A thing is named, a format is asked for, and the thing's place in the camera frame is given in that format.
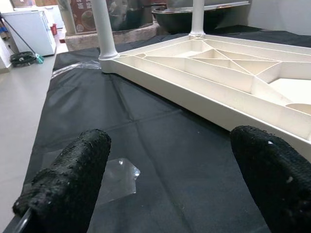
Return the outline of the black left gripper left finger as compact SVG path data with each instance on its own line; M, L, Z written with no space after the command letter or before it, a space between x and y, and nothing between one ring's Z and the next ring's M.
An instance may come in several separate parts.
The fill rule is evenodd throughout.
M16 233L85 233L101 188L111 138L85 131L40 170L13 205Z

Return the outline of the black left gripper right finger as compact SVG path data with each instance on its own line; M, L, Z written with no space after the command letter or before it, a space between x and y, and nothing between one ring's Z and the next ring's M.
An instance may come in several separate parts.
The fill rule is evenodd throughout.
M273 233L311 231L311 164L282 138L252 126L230 133L243 179Z

